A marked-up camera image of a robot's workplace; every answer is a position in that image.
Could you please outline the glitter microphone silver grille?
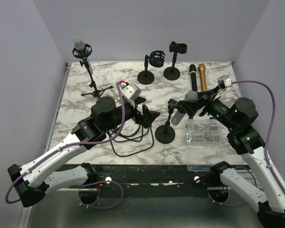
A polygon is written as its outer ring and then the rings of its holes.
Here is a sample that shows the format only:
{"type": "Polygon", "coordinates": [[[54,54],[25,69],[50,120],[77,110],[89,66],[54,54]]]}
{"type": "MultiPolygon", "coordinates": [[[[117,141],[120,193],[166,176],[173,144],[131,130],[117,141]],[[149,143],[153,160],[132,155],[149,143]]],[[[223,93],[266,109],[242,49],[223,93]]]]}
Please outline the glitter microphone silver grille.
{"type": "MultiPolygon", "coordinates": [[[[189,101],[196,101],[196,100],[198,100],[197,92],[195,92],[195,91],[188,91],[185,94],[184,100],[189,100],[189,101]]],[[[181,122],[181,120],[183,119],[184,116],[185,116],[185,113],[182,114],[179,111],[177,111],[175,113],[175,115],[172,117],[171,124],[174,125],[174,126],[177,126],[181,122]]]]}

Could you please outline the black round base stand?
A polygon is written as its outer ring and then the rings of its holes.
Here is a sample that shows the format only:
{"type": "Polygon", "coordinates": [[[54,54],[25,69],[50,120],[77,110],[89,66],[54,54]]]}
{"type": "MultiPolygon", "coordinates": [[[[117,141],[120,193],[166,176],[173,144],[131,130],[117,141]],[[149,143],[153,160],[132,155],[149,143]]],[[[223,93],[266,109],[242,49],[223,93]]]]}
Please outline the black round base stand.
{"type": "Polygon", "coordinates": [[[159,126],[155,131],[155,138],[162,144],[169,144],[175,139],[175,130],[170,126],[171,116],[174,110],[177,110],[181,114],[185,114],[185,110],[174,99],[168,101],[168,118],[165,124],[159,126]]]}

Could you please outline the black clip microphone stand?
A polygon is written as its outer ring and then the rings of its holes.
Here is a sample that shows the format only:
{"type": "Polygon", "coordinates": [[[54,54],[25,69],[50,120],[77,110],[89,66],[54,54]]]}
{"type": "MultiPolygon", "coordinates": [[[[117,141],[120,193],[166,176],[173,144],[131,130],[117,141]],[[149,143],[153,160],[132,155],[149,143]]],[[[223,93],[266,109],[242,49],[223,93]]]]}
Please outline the black clip microphone stand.
{"type": "Polygon", "coordinates": [[[185,43],[176,43],[175,41],[172,41],[170,43],[169,52],[173,53],[172,66],[167,67],[163,72],[163,76],[167,80],[175,81],[175,80],[179,79],[180,71],[178,68],[175,67],[175,64],[177,61],[177,55],[178,54],[186,54],[187,48],[188,48],[188,46],[185,43]]]}

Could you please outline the black microphone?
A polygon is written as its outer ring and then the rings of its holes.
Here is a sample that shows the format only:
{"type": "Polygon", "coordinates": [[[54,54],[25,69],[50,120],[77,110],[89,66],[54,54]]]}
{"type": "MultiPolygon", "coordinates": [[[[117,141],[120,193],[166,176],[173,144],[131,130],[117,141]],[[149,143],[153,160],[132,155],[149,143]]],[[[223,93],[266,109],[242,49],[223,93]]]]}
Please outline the black microphone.
{"type": "Polygon", "coordinates": [[[193,91],[197,92],[198,86],[197,86],[197,79],[196,79],[196,66],[194,64],[190,65],[189,72],[190,72],[190,79],[191,79],[191,88],[193,91]]]}

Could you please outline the gold microphone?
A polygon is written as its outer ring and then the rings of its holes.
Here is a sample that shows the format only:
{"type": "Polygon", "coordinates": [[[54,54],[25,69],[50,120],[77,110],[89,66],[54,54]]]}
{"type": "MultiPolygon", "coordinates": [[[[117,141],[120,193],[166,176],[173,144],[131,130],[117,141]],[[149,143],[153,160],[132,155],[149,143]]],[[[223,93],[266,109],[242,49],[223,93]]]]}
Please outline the gold microphone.
{"type": "Polygon", "coordinates": [[[199,64],[198,66],[199,76],[200,76],[200,85],[202,92],[207,91],[207,82],[206,82],[206,68],[203,63],[199,64]]]}

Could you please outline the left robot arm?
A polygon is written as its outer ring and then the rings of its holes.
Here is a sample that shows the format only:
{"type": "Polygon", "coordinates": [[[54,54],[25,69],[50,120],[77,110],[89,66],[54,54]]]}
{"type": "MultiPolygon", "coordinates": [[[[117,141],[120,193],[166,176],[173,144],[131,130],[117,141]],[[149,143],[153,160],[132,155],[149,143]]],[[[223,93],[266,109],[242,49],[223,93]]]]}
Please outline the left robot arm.
{"type": "Polygon", "coordinates": [[[21,202],[27,208],[55,190],[75,186],[90,188],[103,184],[89,163],[66,171],[59,171],[59,168],[95,145],[107,143],[106,133],[114,129],[121,131],[124,123],[130,119],[149,128],[160,112],[150,111],[144,102],[142,97],[138,101],[122,99],[121,106],[117,107],[113,98],[101,97],[91,107],[91,115],[81,120],[58,145],[28,164],[11,165],[8,168],[12,180],[10,189],[15,189],[19,196],[15,202],[21,202]],[[141,111],[137,109],[138,104],[142,104],[141,111]]]}

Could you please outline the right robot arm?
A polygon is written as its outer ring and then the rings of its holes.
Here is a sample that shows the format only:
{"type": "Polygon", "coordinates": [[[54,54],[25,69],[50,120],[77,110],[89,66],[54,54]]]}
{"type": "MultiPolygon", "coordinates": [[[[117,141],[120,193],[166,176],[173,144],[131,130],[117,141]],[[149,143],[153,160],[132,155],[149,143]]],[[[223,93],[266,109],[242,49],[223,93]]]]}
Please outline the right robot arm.
{"type": "Polygon", "coordinates": [[[212,166],[209,181],[214,186],[224,184],[234,190],[256,212],[265,228],[285,228],[285,181],[270,162],[266,143],[252,126],[258,117],[254,102],[241,97],[231,106],[223,104],[218,88],[200,92],[195,101],[181,100],[178,105],[193,117],[209,114],[228,129],[227,139],[231,147],[247,163],[262,189],[242,178],[225,161],[212,166]]]}

